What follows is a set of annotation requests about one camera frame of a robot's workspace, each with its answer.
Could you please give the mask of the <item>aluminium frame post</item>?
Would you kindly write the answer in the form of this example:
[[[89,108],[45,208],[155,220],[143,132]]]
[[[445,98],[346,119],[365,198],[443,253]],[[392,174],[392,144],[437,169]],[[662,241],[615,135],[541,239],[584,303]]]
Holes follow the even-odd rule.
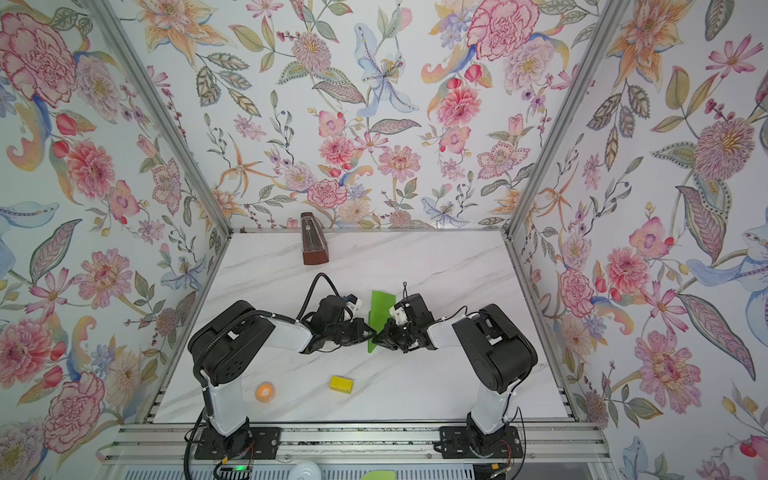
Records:
[[[527,211],[536,196],[535,190],[540,185],[560,143],[568,133],[575,114],[587,95],[589,84],[607,50],[608,43],[617,31],[621,17],[627,8],[622,1],[606,1],[604,6],[605,8],[595,23],[593,33],[579,63],[580,69],[572,77],[570,87],[567,89],[559,109],[552,116],[553,122],[540,152],[532,162],[523,166],[524,177],[520,178],[516,184],[516,187],[520,187],[520,197],[515,210],[502,230],[508,240],[511,240],[513,235],[523,227]]]
[[[234,232],[230,222],[214,198],[213,190],[207,184],[193,153],[168,113],[162,95],[150,79],[144,63],[117,20],[109,2],[85,0],[84,5],[100,27],[107,43],[115,49],[115,56],[126,69],[128,79],[134,83],[141,98],[146,102],[153,122],[171,146],[191,186],[197,191],[208,218],[222,232],[224,239],[229,241]]]

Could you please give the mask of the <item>brown wooden metronome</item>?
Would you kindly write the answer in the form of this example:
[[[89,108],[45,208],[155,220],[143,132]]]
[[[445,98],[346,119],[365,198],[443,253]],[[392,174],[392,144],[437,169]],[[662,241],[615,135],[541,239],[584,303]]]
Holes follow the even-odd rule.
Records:
[[[303,212],[300,218],[300,226],[304,264],[322,265],[328,263],[328,244],[318,219],[311,212]]]

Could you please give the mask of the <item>aluminium frame post right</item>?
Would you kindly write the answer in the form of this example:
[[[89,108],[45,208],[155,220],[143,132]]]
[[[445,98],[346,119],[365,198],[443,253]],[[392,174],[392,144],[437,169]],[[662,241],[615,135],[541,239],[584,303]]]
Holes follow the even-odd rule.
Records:
[[[520,187],[520,197],[515,210],[502,230],[508,240],[511,240],[513,235],[523,227],[527,211],[536,196],[535,190],[540,185],[560,143],[568,133],[575,114],[587,95],[589,84],[607,50],[608,43],[617,31],[621,17],[627,8],[622,1],[606,1],[604,6],[605,8],[595,23],[593,33],[579,63],[580,69],[572,77],[570,87],[567,89],[559,109],[552,116],[553,122],[540,152],[532,162],[523,166],[524,177],[520,178],[516,184],[516,187]]]

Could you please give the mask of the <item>green square paper sheet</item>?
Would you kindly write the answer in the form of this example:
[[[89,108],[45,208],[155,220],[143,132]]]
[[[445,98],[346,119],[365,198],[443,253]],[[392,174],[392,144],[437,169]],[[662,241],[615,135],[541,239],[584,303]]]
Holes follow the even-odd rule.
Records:
[[[368,325],[379,334],[390,318],[390,308],[397,302],[394,294],[374,290],[371,294],[371,306],[368,314]]]

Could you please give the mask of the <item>yellow sponge block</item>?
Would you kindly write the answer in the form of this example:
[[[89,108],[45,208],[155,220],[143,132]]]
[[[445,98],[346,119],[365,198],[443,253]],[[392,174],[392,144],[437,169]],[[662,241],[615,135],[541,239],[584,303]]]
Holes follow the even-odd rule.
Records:
[[[335,392],[351,394],[354,388],[354,381],[345,377],[332,376],[329,381],[329,389]]]

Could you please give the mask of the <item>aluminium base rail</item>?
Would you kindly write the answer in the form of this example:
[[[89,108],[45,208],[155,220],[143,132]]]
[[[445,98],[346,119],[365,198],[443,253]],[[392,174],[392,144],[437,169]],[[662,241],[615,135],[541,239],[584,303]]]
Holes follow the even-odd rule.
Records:
[[[519,445],[527,463],[609,463],[603,433],[591,423],[527,421],[516,423]],[[196,454],[198,441],[186,447],[189,424],[140,424],[118,429],[114,440],[98,451],[105,464],[177,463]],[[277,428],[274,439],[260,439],[231,464],[247,460],[263,464],[317,463],[445,463],[435,449],[447,428],[463,430],[461,422],[257,423],[262,431]]]

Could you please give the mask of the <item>aluminium frame post left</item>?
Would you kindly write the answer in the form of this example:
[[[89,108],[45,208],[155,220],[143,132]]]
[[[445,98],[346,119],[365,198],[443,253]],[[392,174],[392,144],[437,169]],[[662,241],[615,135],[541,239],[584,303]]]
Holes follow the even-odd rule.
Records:
[[[100,27],[107,43],[115,49],[115,56],[126,69],[128,79],[134,83],[141,98],[146,102],[153,122],[171,146],[191,186],[197,191],[208,218],[222,232],[224,239],[229,241],[234,232],[230,222],[214,198],[213,190],[207,184],[193,153],[168,113],[162,95],[150,79],[144,63],[117,20],[109,2],[85,0],[84,5]]]

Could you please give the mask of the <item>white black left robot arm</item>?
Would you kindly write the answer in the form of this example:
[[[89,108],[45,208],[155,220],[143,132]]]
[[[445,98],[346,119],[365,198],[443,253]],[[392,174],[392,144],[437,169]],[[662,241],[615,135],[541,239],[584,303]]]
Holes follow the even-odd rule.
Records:
[[[354,295],[329,295],[315,311],[292,318],[238,300],[195,332],[187,349],[214,432],[229,438],[249,423],[240,377],[261,349],[311,355],[328,342],[349,347],[372,340],[376,330],[356,315],[358,306]]]

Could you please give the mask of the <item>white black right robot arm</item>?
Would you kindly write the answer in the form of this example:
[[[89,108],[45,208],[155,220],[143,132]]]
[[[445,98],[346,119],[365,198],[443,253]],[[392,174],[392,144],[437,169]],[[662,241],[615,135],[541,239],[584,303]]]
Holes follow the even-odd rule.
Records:
[[[467,433],[481,444],[501,439],[509,425],[512,393],[538,364],[533,344],[494,303],[436,318],[423,297],[413,294],[390,308],[390,317],[372,341],[402,353],[461,348],[480,382]]]

